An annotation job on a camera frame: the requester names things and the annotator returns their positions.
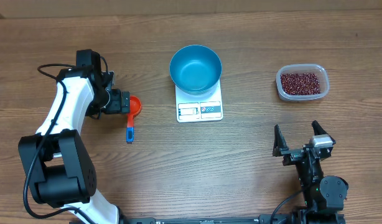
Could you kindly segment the orange measuring scoop blue handle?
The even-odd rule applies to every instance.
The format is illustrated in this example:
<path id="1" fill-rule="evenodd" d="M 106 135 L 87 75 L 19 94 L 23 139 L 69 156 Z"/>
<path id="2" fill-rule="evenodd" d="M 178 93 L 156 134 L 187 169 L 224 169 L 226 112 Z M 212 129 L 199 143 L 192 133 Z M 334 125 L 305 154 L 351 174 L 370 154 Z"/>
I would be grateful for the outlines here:
<path id="1" fill-rule="evenodd" d="M 129 97 L 129 113 L 127 114 L 126 142 L 134 141 L 134 118 L 141 112 L 142 104 L 136 96 Z"/>

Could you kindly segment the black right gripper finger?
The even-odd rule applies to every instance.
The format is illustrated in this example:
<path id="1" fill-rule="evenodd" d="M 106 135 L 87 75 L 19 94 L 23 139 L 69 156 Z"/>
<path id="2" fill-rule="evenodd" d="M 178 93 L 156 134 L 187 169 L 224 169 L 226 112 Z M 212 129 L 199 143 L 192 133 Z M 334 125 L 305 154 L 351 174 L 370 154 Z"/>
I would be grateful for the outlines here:
<path id="1" fill-rule="evenodd" d="M 286 140 L 282 135 L 279 125 L 274 127 L 274 145 L 273 145 L 273 156 L 279 157 L 284 154 L 284 151 L 288 151 L 289 147 L 286 144 Z"/>
<path id="2" fill-rule="evenodd" d="M 312 127 L 313 127 L 313 130 L 314 130 L 314 136 L 315 135 L 321 135 L 321 134 L 327 134 L 327 132 L 321 127 L 321 125 L 318 123 L 317 120 L 314 120 L 312 122 Z"/>

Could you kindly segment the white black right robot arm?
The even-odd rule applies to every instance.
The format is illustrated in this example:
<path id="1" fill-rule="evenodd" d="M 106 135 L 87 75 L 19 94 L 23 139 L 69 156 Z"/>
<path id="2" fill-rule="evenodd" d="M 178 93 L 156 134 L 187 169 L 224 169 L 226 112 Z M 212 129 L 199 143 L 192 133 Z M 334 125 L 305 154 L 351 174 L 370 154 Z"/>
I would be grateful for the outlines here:
<path id="1" fill-rule="evenodd" d="M 273 156 L 282 157 L 284 166 L 296 167 L 301 189 L 283 200 L 272 212 L 270 223 L 345 223 L 344 208 L 349 185 L 341 177 L 325 176 L 320 162 L 331 156 L 336 141 L 321 125 L 312 122 L 314 135 L 300 149 L 290 149 L 278 125 L 274 127 Z M 302 194 L 305 205 L 288 215 L 278 211 L 288 201 Z"/>

